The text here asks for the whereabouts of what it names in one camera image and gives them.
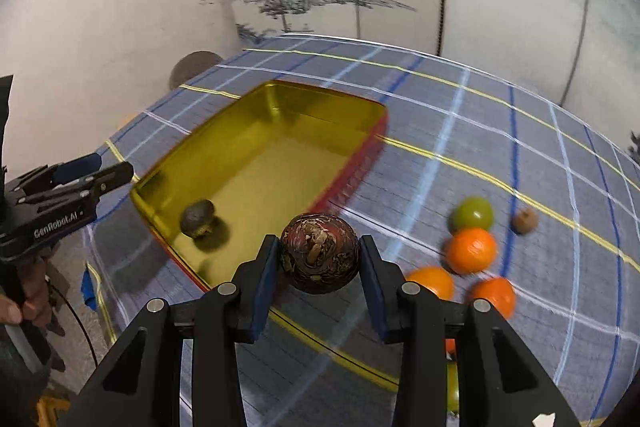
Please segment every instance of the blue gripper pad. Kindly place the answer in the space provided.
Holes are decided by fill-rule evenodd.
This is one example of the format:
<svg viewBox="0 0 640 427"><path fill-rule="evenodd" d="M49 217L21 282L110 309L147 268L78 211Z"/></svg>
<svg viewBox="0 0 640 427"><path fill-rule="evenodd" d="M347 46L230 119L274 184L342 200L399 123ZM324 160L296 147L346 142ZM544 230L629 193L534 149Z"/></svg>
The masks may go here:
<svg viewBox="0 0 640 427"><path fill-rule="evenodd" d="M236 270L233 282L241 289L237 342L255 342L267 324L276 289L279 249L280 240L266 235L255 260L242 263Z"/></svg>
<svg viewBox="0 0 640 427"><path fill-rule="evenodd" d="M360 247L360 281L373 328L385 344L402 341L397 291L404 283L400 267L383 261L373 238L363 235Z"/></svg>
<svg viewBox="0 0 640 427"><path fill-rule="evenodd" d="M70 162L58 166L53 174L54 185L64 185L87 174L100 170L102 157L97 153L91 153L81 158L76 158Z"/></svg>

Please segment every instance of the yellow tray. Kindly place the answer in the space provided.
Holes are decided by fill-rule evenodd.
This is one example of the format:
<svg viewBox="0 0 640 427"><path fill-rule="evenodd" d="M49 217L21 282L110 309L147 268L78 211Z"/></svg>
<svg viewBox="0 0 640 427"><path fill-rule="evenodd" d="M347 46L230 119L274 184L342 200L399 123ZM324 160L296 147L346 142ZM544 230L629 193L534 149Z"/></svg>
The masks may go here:
<svg viewBox="0 0 640 427"><path fill-rule="evenodd" d="M185 272L213 288L293 217L337 213L375 161L385 131L378 102L274 80L199 126L134 185L131 198ZM178 222L201 199L213 202L223 227L196 245Z"/></svg>

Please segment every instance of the silver screw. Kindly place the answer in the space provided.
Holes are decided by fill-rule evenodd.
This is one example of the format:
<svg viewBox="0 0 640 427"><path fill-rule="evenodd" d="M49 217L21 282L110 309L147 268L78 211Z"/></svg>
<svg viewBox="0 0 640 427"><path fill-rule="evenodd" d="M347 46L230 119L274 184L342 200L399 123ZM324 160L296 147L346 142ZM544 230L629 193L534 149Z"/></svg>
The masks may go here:
<svg viewBox="0 0 640 427"><path fill-rule="evenodd" d="M146 303L146 309L152 313L157 313L162 308L164 308L164 301L162 299L151 299Z"/></svg>
<svg viewBox="0 0 640 427"><path fill-rule="evenodd" d="M232 282L223 282L218 286L218 293L220 295L233 295L236 293L236 285Z"/></svg>
<svg viewBox="0 0 640 427"><path fill-rule="evenodd" d="M420 285L409 281L402 285L402 291L407 295L418 295L420 293Z"/></svg>
<svg viewBox="0 0 640 427"><path fill-rule="evenodd" d="M477 301L474 301L474 308L481 313L486 313L491 309L491 304L489 304L489 301L485 301L484 299L478 299Z"/></svg>

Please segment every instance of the yellow stripe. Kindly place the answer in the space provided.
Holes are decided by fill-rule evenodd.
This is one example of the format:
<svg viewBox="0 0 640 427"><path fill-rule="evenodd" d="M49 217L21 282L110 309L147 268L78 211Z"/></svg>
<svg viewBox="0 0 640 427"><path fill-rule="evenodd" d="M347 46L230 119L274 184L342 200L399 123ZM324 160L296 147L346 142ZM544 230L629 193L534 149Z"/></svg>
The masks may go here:
<svg viewBox="0 0 640 427"><path fill-rule="evenodd" d="M398 391L398 378L394 378L391 375L386 375L373 367L361 362L360 360L350 357L345 352L337 349L337 347L329 346L322 339L315 336L308 330L305 330L299 324L296 324L289 317L282 314L282 312L271 308L269 311L269 318L277 325L289 331L294 337L302 341L307 346L315 349L319 353L325 353L331 357L334 362L341 365L345 369L348 369L352 373L359 375L365 380L369 380L376 385L396 393Z"/></svg>
<svg viewBox="0 0 640 427"><path fill-rule="evenodd" d="M514 105L511 105L506 100L498 98L497 96L493 96L491 94L485 93L484 91L480 91L478 89L473 89L472 87L460 86L460 84L457 84L455 82L451 82L450 80L445 80L444 78L440 78L439 76L433 76L432 74L422 73L421 71L407 70L406 68L403 68L402 66L395 66L395 65L392 65L392 64L382 64L380 62L372 62L370 60L358 60L357 58L351 58L351 57L340 57L340 55L329 55L329 54L325 54L325 53L316 53L316 52L301 52L299 50L267 50L267 49L258 49L258 48L246 48L246 49L244 49L244 51L246 51L246 52L270 52L270 53L295 53L295 54L298 54L298 55L313 55L313 56L316 56L316 57L335 58L337 60L346 60L348 62L359 62L361 64L368 64L369 66L376 66L376 67L379 67L379 68L386 68L386 69L390 69L390 70L402 71L403 73L409 73L409 74L412 74L414 76L421 76L423 78L428 78L430 80L435 80L436 82L440 82L441 84L446 84L447 86L461 87L461 88L467 90L468 92L471 92L471 93L476 94L478 96L482 96L483 98L486 98L487 100L492 100L494 102L501 103L502 105L504 105L506 107L512 108L513 110L519 112L523 116L526 116L527 118L530 118L531 120L533 120L535 122L538 122L540 125L543 125L543 126L549 128L549 129L553 130L553 131L556 131L556 128L553 125L545 122L544 120L540 120L540 118L538 118L536 116L533 116L531 113L529 113L529 112L527 112L527 111L525 111L523 109L520 109L519 107L515 107ZM593 151L590 147L587 147L584 143L579 142L577 139L573 138L572 136L569 136L567 133L565 133L565 132L563 132L563 131L561 131L559 129L558 129L558 131L567 140L570 140L571 142L575 143L576 145L582 147L587 152L589 152L589 153L593 154L594 156L596 156L606 166L608 166L610 169L612 169L613 172L618 174L620 177L624 178L627 181L627 183L629 183L638 192L640 192L640 187L633 180L627 178L624 172L620 171L617 167L613 166L606 158L603 158L598 153Z"/></svg>
<svg viewBox="0 0 640 427"><path fill-rule="evenodd" d="M604 418L596 418L595 420L584 420L580 422L580 425L581 427L600 427L606 419L607 417L605 416Z"/></svg>
<svg viewBox="0 0 640 427"><path fill-rule="evenodd" d="M113 144L113 142L111 140L105 140L105 143L107 144L107 147L109 148L111 153L114 156L116 156L116 160L118 160L119 162L126 161L124 159L124 156L120 153L118 148ZM138 183L140 181L140 178L138 178L138 175L135 172L133 173L132 180L133 180L134 183Z"/></svg>
<svg viewBox="0 0 640 427"><path fill-rule="evenodd" d="M181 87L184 87L186 89L193 88L193 90L197 90L197 91L200 91L200 92L208 92L208 93L211 93L211 94L221 94L223 96L229 96L230 98L240 98L238 95L233 95L231 93L226 93L225 91L216 91L216 90L213 90L213 89L204 89L204 88L199 88L199 87L187 86L186 84L182 84ZM385 142L385 143L387 143L389 145L393 145L395 147L404 149L406 151L409 151L409 152L412 152L412 153L415 153L415 154L418 154L418 155L421 155L421 156L425 156L427 158L438 159L439 161L441 161L442 163L444 163L446 165L449 165L449 166L451 166L453 168L465 171L468 174L471 174L472 176L475 176L475 177L481 178L483 180L486 180L486 181L496 185L497 187L500 187L503 190L506 190L507 192L510 192L511 194L515 194L516 197L518 197L522 201L525 201L527 204L530 204L531 206L533 206L534 208L540 210L541 212L545 213L546 215L548 215L550 217L553 217L554 219L557 219L558 221L560 221L561 223L567 225L568 227L571 227L571 228L574 227L574 222L571 219L568 219L567 217L564 217L561 214L558 214L556 211L546 207L542 203L538 203L536 200L533 200L533 199L529 198L528 196L526 196L526 195L514 190L510 185L504 183L503 181L500 181L498 178L495 178L494 176L492 176L490 174L487 174L487 172L483 172L483 171L481 171L479 169L476 169L476 168L473 168L473 167L471 167L469 165L466 165L466 164L463 164L461 162L458 162L458 161L454 160L453 158L448 158L446 156L443 156L443 155L428 151L426 149L421 149L421 148L409 145L409 144L401 142L399 140L394 140L394 139L386 137L386 136L381 136L381 139L382 139L383 142ZM109 148L113 152L114 156L116 156L116 158L118 158L120 161L124 161L124 158L123 158L122 154L120 154L118 149L114 146L114 144L110 140L107 140L107 145L109 146ZM619 254L626 263L632 264L632 266L634 266L634 268L636 268L636 270L640 271L640 267L638 266L638 264L635 261L633 261L626 254L622 253L620 250L617 250L612 244L608 243L605 239L601 238L600 236L596 235L595 233L591 232L590 230L585 229L585 227L582 227L581 225L580 225L579 229L584 235L586 235L587 237L589 237L590 239L592 239L596 243L601 244L603 246L609 245L610 248L605 247L605 248L607 248L607 250L610 250L612 248L611 251L613 251L614 253ZM107 327L108 327L108 330L109 330L109 334L110 334L111 343L113 344L115 342L116 336L115 336L115 334L113 332L113 327L111 326L111 320L109 318L108 311L106 309L106 306L104 304L104 300L102 299L102 294L100 292L100 276L99 276L98 272L90 264L87 263L87 266L91 270L91 272L94 275L94 277L96 278L96 282L97 282L96 295L97 295L98 307L100 308L100 311L102 312L102 316L103 316L103 318L105 320L105 323L107 324ZM328 354L331 357L331 359L334 360L334 362L338 363L338 365L341 365L342 367L344 367L348 371L351 371L352 373L354 373L356 375L359 375L360 377L362 377L362 378L364 378L364 379L366 379L366 380L368 380L368 381L370 381L370 382L382 387L383 389L391 391L392 393L396 393L398 391L399 380L397 378L394 378L391 375L386 375L385 373L382 373L381 371L378 371L377 369L374 369L373 367L370 367L369 365L365 364L364 362L361 362L360 360L354 359L353 357L351 357L347 353L343 352L342 350L337 349L337 348L332 347L332 346L329 346L328 344L324 343L322 341L322 339L320 339L319 337L317 337L316 335L314 335L310 331L306 330L305 328L301 327L299 324L297 324L296 322L292 321L289 317L284 315L282 312L280 312L280 311L278 311L278 310L276 310L274 308L270 309L269 316L270 316L271 320L276 322L276 324L278 324L279 326L284 328L286 331L289 331L289 333L292 334L294 337L296 337L298 340L302 341L307 346L310 346L311 348L315 349L316 351ZM604 418L593 420L591 422L591 424L589 425L589 427L598 427L599 425L601 425L601 423L603 421L604 421ZM588 425L588 422L581 422L581 425L586 426L586 425Z"/></svg>
<svg viewBox="0 0 640 427"><path fill-rule="evenodd" d="M546 214L547 216L555 219L556 221L559 221L560 223L562 223L563 225L566 225L570 229L576 226L576 223L575 221L573 221L573 219L569 219L568 217L563 216L562 214L559 214L558 212L552 210L548 206L545 206L539 201L536 201L530 198L526 194L523 194L522 192L518 192L517 190L514 190L510 185L499 180L498 178L495 178L491 174L487 174L486 172L483 172L469 165L463 164L452 158L448 158L446 156L436 154L434 152L431 152L425 149L420 149L413 145L409 145L408 143L401 142L400 140L389 138L388 136L381 136L380 139L386 144L392 145L394 147L398 147L400 149L406 150L414 154L418 154L420 156L424 156L426 158L437 159L440 162L444 163L444 165L448 165L450 167L453 167L454 169L458 169L460 171L466 172L467 174L471 174L476 178L480 178L482 180L490 182L496 185L497 187L500 187L502 190L515 195L519 200L523 201L524 203L527 203L528 205L534 207L536 210L542 212L543 214ZM623 253L622 250L619 250L615 245L613 245L606 239L600 237L599 235L597 235L596 233L592 232L591 230L587 229L582 225L578 225L578 230L580 231L580 233L582 233L583 235L591 239L594 243L600 245L601 247L605 248L606 250L609 250L610 252L616 255L619 255L622 261L624 261L627 264L630 264L636 271L640 272L640 265L636 263L636 261L634 261L627 254Z"/></svg>
<svg viewBox="0 0 640 427"><path fill-rule="evenodd" d="M205 89L204 87L188 86L187 84L180 84L180 87L183 87L184 89L189 89L191 91L208 92L210 94L221 94L222 96L226 96L227 98L234 98L236 100L240 98L239 95L233 94L231 92L226 92L226 91L217 91L215 89Z"/></svg>
<svg viewBox="0 0 640 427"><path fill-rule="evenodd" d="M104 303L104 298L102 297L102 279L100 278L100 274L98 271L91 266L89 263L86 264L86 267L91 272L91 275L94 276L95 279L95 299L98 302L98 309L100 310L100 314L102 315L102 320L104 320L104 324L107 328L107 334L109 335L108 341L110 341L111 346L116 342L116 334L113 331L113 325L111 324L111 317L109 316L109 312L107 310L107 306Z"/></svg>

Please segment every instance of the brown ball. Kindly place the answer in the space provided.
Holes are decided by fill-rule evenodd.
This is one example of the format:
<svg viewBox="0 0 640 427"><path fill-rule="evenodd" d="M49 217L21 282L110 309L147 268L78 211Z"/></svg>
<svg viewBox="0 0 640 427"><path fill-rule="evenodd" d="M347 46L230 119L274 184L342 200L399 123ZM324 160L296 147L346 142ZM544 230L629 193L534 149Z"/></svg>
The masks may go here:
<svg viewBox="0 0 640 427"><path fill-rule="evenodd" d="M538 214L530 206L517 211L511 219L511 228L518 235L529 233L537 226Z"/></svg>
<svg viewBox="0 0 640 427"><path fill-rule="evenodd" d="M322 294L349 283L360 269L358 236L332 214L301 214L282 231L280 264L300 291Z"/></svg>
<svg viewBox="0 0 640 427"><path fill-rule="evenodd" d="M180 231L198 239L211 233L216 222L216 208L209 200L200 200L190 204L180 215Z"/></svg>

